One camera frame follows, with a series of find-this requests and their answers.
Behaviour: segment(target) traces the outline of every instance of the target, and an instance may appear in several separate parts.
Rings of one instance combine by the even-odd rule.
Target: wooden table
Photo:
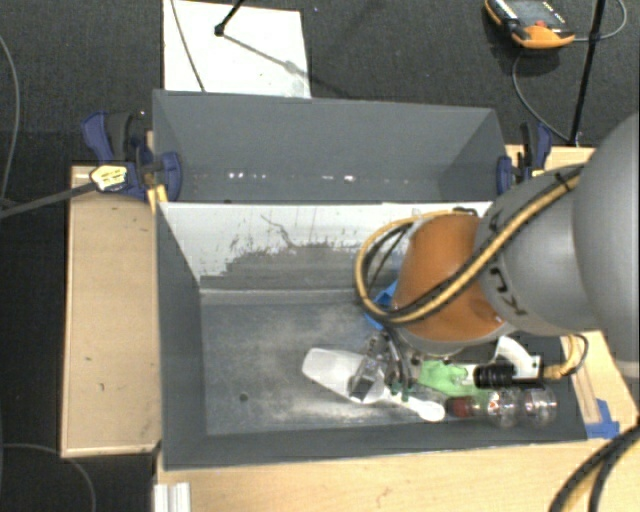
[[[508,148],[511,155],[517,150]],[[554,148],[547,169],[590,154]],[[86,182],[89,170],[74,168],[73,185]],[[74,199],[70,212],[61,451],[66,457],[151,452],[161,432],[151,213],[138,201],[97,193]],[[634,402],[602,337],[590,339],[577,385],[586,395],[592,387],[626,429],[635,421]],[[604,442],[171,473],[158,464],[157,480],[189,482],[195,512],[538,512]],[[607,483],[602,510],[633,510],[640,503],[639,475],[636,447]],[[586,510],[588,485],[571,510]]]

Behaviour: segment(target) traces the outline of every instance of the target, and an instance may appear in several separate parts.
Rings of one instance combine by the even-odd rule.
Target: metal pole
[[[587,86],[589,85],[589,75],[591,74],[591,65],[593,64],[593,54],[596,51],[596,45],[600,41],[600,24],[602,22],[602,14],[606,0],[598,0],[595,12],[593,14],[593,23],[591,32],[589,33],[589,49],[584,63],[582,72],[582,81],[580,82],[580,92],[578,93],[578,102],[576,103],[576,111],[573,115],[573,126],[571,127],[571,135],[569,141],[574,145],[578,145],[578,128],[580,126],[580,118],[582,117],[582,107],[584,106],[584,98],[587,94]]]

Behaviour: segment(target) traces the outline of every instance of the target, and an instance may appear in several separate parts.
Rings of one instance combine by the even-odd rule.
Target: green object
[[[403,402],[408,402],[409,401],[409,395],[411,395],[414,392],[415,392],[415,389],[413,387],[403,388],[403,390],[402,390],[402,401]]]
[[[394,382],[391,384],[391,394],[396,396],[400,391],[402,391],[402,384],[400,382]]]
[[[418,384],[427,386],[450,397],[476,396],[481,393],[473,384],[463,384],[468,372],[462,366],[445,364],[442,361],[422,363]]]

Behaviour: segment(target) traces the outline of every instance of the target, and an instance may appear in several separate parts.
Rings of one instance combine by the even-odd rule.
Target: blue tape
[[[598,410],[600,411],[600,417],[602,421],[600,423],[585,424],[587,431],[587,437],[589,439],[603,438],[613,439],[620,433],[620,422],[613,421],[611,419],[611,413],[609,412],[609,406],[604,400],[596,398],[598,404]]]

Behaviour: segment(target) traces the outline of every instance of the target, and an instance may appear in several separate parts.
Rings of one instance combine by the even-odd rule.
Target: black cable
[[[391,338],[391,334],[389,331],[384,331],[386,334],[385,339],[387,340],[387,345],[389,348],[389,353],[391,354],[391,360],[395,364],[395,370],[398,372],[398,380],[402,383],[402,387],[404,388],[405,376],[404,369],[402,365],[402,361],[400,360],[400,352],[398,351],[398,347],[395,345],[395,342]],[[387,385],[391,387],[394,384],[393,381],[387,382]]]
[[[189,46],[187,45],[187,40],[184,37],[184,32],[182,32],[182,25],[180,25],[180,20],[178,19],[178,12],[176,10],[175,0],[171,0],[171,10],[173,11],[173,18],[176,20],[176,27],[178,27],[178,34],[180,34],[180,40],[182,41],[182,46],[184,48],[184,51],[187,54],[187,58],[189,59],[189,64],[191,64],[191,69],[193,70],[193,74],[196,76],[196,80],[198,81],[200,90],[202,92],[207,92],[207,90],[204,88],[204,84],[202,83],[202,79],[200,78],[200,74],[196,69],[196,65],[193,62],[193,57],[191,56],[191,52],[189,51]]]
[[[616,1],[618,2],[618,5],[620,6],[620,9],[622,11],[622,22],[620,23],[618,28],[616,28],[614,31],[609,32],[608,34],[605,34],[603,36],[600,36],[600,39],[599,39],[600,41],[602,41],[604,39],[610,39],[610,38],[618,35],[620,33],[620,31],[627,24],[627,18],[628,18],[627,7],[625,6],[625,4],[624,4],[624,2],[622,0],[616,0]],[[588,43],[589,42],[589,38],[588,37],[575,38],[573,40],[573,42],[574,43]],[[538,112],[526,100],[526,98],[524,97],[524,94],[520,90],[520,85],[518,84],[518,77],[517,77],[517,68],[518,68],[518,63],[520,62],[520,58],[522,57],[522,54],[523,54],[523,51],[521,51],[518,54],[518,56],[513,61],[513,65],[511,66],[511,82],[513,83],[513,88],[516,91],[516,96],[518,97],[518,99],[520,100],[522,105],[529,111],[529,113],[533,117],[535,117],[538,121],[540,121],[542,124],[547,126],[547,128],[549,128],[555,135],[557,135],[564,142],[572,142],[570,140],[570,136],[569,135],[565,135],[562,132],[560,132],[560,130],[558,130],[558,129],[554,128],[553,126],[551,126],[540,114],[538,114]]]
[[[373,259],[375,258],[376,254],[378,253],[378,251],[380,251],[380,249],[384,246],[384,244],[390,240],[392,237],[394,237],[395,235],[397,235],[398,233],[402,233],[404,231],[407,231],[411,226],[398,226],[392,230],[390,230],[389,232],[385,233],[385,235],[380,239],[377,240],[375,244],[373,244],[371,246],[371,248],[369,249],[369,252],[366,254],[363,262],[362,262],[362,279],[363,282],[365,283],[369,283],[369,267],[371,266],[371,263],[373,262]]]
[[[580,483],[586,478],[586,476],[591,473],[591,471],[601,462],[607,460],[612,454],[618,453],[618,450],[626,451],[627,448],[621,448],[629,443],[631,446],[638,440],[640,435],[640,424],[636,424],[634,427],[630,428],[626,432],[619,434],[614,439],[612,439],[609,443],[604,445],[598,451],[596,451],[591,457],[589,457],[586,461],[582,463],[582,465],[576,469],[576,471],[569,477],[569,479],[562,486],[562,489],[556,494],[551,506],[549,507],[549,512],[562,512],[565,503],[569,499],[569,496],[573,491],[580,485]]]
[[[577,176],[578,174],[580,174],[580,172],[582,171],[582,166],[577,167],[576,169],[573,169],[571,171],[569,171],[568,173],[565,174],[563,179],[570,179],[573,178],[575,176]],[[518,210],[516,210],[509,218],[507,218],[504,222],[503,222],[503,227],[508,225],[523,209],[525,209],[528,205],[535,203],[537,200],[539,200],[540,198],[546,196],[550,191],[554,190],[556,187],[558,187],[557,183],[552,183],[551,185],[545,187],[544,189],[542,189],[540,192],[538,192],[535,196],[533,196],[532,198],[529,199],[529,201],[527,201],[526,203],[524,203],[521,208],[519,208]],[[397,232],[402,226],[395,228],[394,230],[389,231],[389,233],[387,233],[385,235],[385,237],[382,240],[388,239],[389,235],[391,235],[394,232]],[[392,311],[388,311],[387,315],[385,317],[380,317],[379,315],[375,315],[373,312],[369,312],[369,314],[371,314],[375,320],[379,321],[380,323],[382,323],[383,325],[389,325],[389,319],[394,319],[397,317],[401,317],[404,316],[406,314],[411,314],[413,312],[415,312],[417,309],[419,309],[421,306],[423,306],[424,304],[426,304],[427,302],[433,300],[435,297],[437,297],[438,295],[440,295],[445,289],[447,289],[451,283],[453,283],[455,280],[457,280],[464,272],[466,272],[466,270],[474,264],[474,262],[478,259],[478,257],[484,252],[484,250],[491,244],[491,242],[493,240],[495,240],[495,238],[501,233],[501,230],[497,230],[495,231],[491,236],[489,236],[487,239],[484,240],[484,242],[474,251],[474,253],[471,255],[471,257],[449,278],[445,279],[444,281],[442,281],[441,283],[439,283],[438,285],[436,285],[435,287],[431,288],[430,290],[428,290],[425,294],[421,295],[420,297],[418,297],[417,299],[415,299],[414,301],[410,302],[409,304],[406,304],[405,306],[401,307],[401,308],[397,308],[394,309]],[[514,236],[517,235],[517,232],[514,233],[514,235],[509,238],[500,248],[500,250],[504,250],[504,248],[513,240]],[[370,260],[373,259],[373,257],[375,256],[375,252],[377,252],[378,250],[380,250],[381,244],[375,244],[373,245],[370,249],[369,252],[367,254],[367,258]],[[452,295],[451,299],[446,302],[441,304],[438,307],[435,307],[434,309],[432,309],[428,314],[423,315],[422,317],[415,319],[413,321],[410,322],[406,322],[408,323],[414,323],[414,322],[419,322],[421,320],[423,320],[424,318],[427,318],[431,315],[436,314],[437,312],[439,312],[440,310],[442,310],[444,307],[447,306],[447,304],[451,303],[454,299],[456,299],[458,296],[460,296],[461,293],[463,293],[469,286],[471,286],[471,284],[474,282],[473,279],[469,280],[469,282],[467,282],[465,285],[461,286],[460,289]]]
[[[0,497],[2,497],[2,468],[4,467],[4,445],[2,435],[2,408],[0,408]]]
[[[602,491],[604,489],[604,484],[607,481],[607,478],[613,471],[616,463],[622,458],[622,456],[633,446],[635,442],[640,438],[640,428],[629,433],[629,435],[625,436],[625,438],[618,444],[615,448],[611,450],[611,452],[605,457],[602,461],[602,466],[600,467],[600,471],[598,472],[598,476],[596,477],[596,481],[593,483],[593,487],[591,489],[591,497],[589,498],[589,512],[597,512],[598,506],[600,504],[600,496],[602,495]]]
[[[389,350],[391,350],[394,357],[400,362],[400,380],[402,381],[402,390],[406,391],[411,387],[411,370],[409,366],[409,362],[407,358],[400,349],[400,341],[398,340],[398,335],[394,329],[385,329],[387,333],[387,342],[389,343]]]
[[[9,47],[4,42],[4,39],[1,35],[0,46],[2,46],[4,54],[7,57],[7,61],[9,62],[11,76],[13,77],[13,88],[16,96],[13,131],[11,133],[11,142],[9,143],[9,155],[7,156],[7,163],[5,165],[4,173],[2,176],[2,187],[0,188],[0,202],[4,203],[4,199],[7,194],[7,184],[9,183],[9,174],[11,173],[11,163],[13,161],[13,155],[16,149],[16,141],[18,140],[18,128],[20,126],[20,82],[18,81],[18,72],[16,71],[16,66],[13,63],[13,58],[11,57]]]
[[[376,284],[378,276],[380,275],[380,272],[382,271],[382,267],[384,267],[384,264],[389,259],[389,256],[391,256],[391,254],[393,253],[395,248],[398,247],[398,244],[405,237],[405,235],[407,234],[407,231],[409,231],[410,226],[403,226],[403,228],[404,229],[401,229],[400,233],[397,234],[396,239],[393,241],[393,244],[391,244],[391,247],[389,247],[389,249],[387,249],[387,251],[382,256],[382,260],[380,261],[380,264],[378,265],[378,268],[376,268],[376,271],[374,272],[373,276],[371,277],[371,280],[369,281],[369,284],[368,284],[369,289],[372,289],[374,287],[374,285]]]
[[[18,206],[14,206],[7,210],[2,210],[0,211],[0,220],[6,219],[7,217],[13,217],[14,215],[21,213],[26,213],[37,208],[42,208],[43,206],[59,203],[60,201],[66,201],[67,199],[72,199],[95,190],[96,186],[93,182],[85,183],[84,185],[80,185],[79,187],[75,187],[70,190],[65,190],[64,192],[58,192],[57,194],[52,194],[28,203],[19,204]]]

